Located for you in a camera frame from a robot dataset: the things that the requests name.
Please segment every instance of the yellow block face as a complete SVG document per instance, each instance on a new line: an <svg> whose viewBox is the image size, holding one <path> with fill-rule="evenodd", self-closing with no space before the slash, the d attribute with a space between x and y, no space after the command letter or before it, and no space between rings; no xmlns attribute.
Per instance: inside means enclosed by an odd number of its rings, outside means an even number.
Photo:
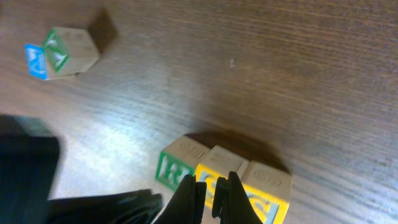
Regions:
<svg viewBox="0 0 398 224"><path fill-rule="evenodd" d="M217 171L212 170L207 166L204 166L203 164L199 164L197 166L197 169L195 170L195 175L197 177L197 182L206 182L207 184L205 205L211 209L213 207L213 199L216 192L217 179L218 177L224 176L217 173Z"/></svg>
<svg viewBox="0 0 398 224"><path fill-rule="evenodd" d="M281 224L286 216L289 203L266 192L243 184L255 213L265 224Z"/></svg>
<svg viewBox="0 0 398 224"><path fill-rule="evenodd" d="M195 175L198 182L206 182L207 184L205 205L211 209L213 207L217 179L224 176L203 164L199 164L197 166ZM251 206L260 218L261 222L265 224L281 224L284 221L289 207L288 202L246 184L243 184L243 187Z"/></svg>

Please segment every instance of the alphabet block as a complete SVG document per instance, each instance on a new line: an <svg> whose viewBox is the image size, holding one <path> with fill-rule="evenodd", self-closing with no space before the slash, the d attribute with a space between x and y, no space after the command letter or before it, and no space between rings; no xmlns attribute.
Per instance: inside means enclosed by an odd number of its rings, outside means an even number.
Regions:
<svg viewBox="0 0 398 224"><path fill-rule="evenodd" d="M282 223L289 208L292 176L251 161L241 181L261 222Z"/></svg>
<svg viewBox="0 0 398 224"><path fill-rule="evenodd" d="M218 177L228 178L230 171L235 171L239 177L242 177L248 164L249 161L247 159L220 146L215 146L200 161L195 171L197 181L207 183L205 205L209 208L213 207Z"/></svg>
<svg viewBox="0 0 398 224"><path fill-rule="evenodd" d="M87 30L54 27L43 43L58 77L87 71L100 57Z"/></svg>
<svg viewBox="0 0 398 224"><path fill-rule="evenodd" d="M204 145L182 136L160 153L155 178L168 188L176 190L185 175L194 174L200 159L209 151Z"/></svg>
<svg viewBox="0 0 398 224"><path fill-rule="evenodd" d="M75 74L64 74L57 75L50 65L49 61L46 60L44 49L39 46L27 44L25 46L25 53L27 59L27 66L29 73L36 78L42 80L51 80L58 78L74 77Z"/></svg>

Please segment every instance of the black object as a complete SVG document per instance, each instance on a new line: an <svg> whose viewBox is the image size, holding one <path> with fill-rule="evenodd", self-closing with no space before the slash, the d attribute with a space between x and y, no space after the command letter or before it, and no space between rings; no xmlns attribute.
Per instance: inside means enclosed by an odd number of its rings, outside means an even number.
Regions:
<svg viewBox="0 0 398 224"><path fill-rule="evenodd" d="M0 223L150 224L162 209L150 190L47 201L59 154L40 120L0 116Z"/></svg>
<svg viewBox="0 0 398 224"><path fill-rule="evenodd" d="M262 224L235 172L229 172L228 180L217 179L211 216L220 217L221 224Z"/></svg>
<svg viewBox="0 0 398 224"><path fill-rule="evenodd" d="M186 175L154 224L199 224L205 207L206 183Z"/></svg>
<svg viewBox="0 0 398 224"><path fill-rule="evenodd" d="M38 119L0 116L0 223L150 224L162 197L150 190L47 201L60 143ZM155 224L199 224L206 183L186 175ZM221 224L261 224L237 173L217 180L212 216Z"/></svg>
<svg viewBox="0 0 398 224"><path fill-rule="evenodd" d="M0 116L0 223L43 223L59 152L39 120Z"/></svg>
<svg viewBox="0 0 398 224"><path fill-rule="evenodd" d="M46 224L150 224L162 209L162 196L150 190L49 201Z"/></svg>

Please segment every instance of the stack of blocks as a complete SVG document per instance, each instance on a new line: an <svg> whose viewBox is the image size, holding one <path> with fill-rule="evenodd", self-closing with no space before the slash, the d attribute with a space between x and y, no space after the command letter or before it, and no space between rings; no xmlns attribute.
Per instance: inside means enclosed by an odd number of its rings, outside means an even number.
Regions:
<svg viewBox="0 0 398 224"><path fill-rule="evenodd" d="M54 27L42 47L28 44L25 49L30 74L43 80L74 77L87 71L100 57L84 29Z"/></svg>
<svg viewBox="0 0 398 224"><path fill-rule="evenodd" d="M230 171L238 174L261 222L283 222L289 207L292 176L256 161L249 162L220 146L210 150L182 136L160 153L156 179L176 190L185 175L195 174L197 181L207 183L205 205L211 209L217 179L228 178Z"/></svg>

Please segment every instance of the wood grain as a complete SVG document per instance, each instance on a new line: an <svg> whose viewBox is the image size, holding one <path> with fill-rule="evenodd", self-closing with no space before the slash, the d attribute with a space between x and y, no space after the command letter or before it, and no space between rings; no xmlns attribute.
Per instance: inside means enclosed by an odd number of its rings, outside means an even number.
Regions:
<svg viewBox="0 0 398 224"><path fill-rule="evenodd" d="M285 223L398 222L397 1L0 4L0 112L64 138L52 197L152 188L167 201L159 152L214 132L291 171ZM29 77L24 44L53 26L90 28L100 61Z"/></svg>

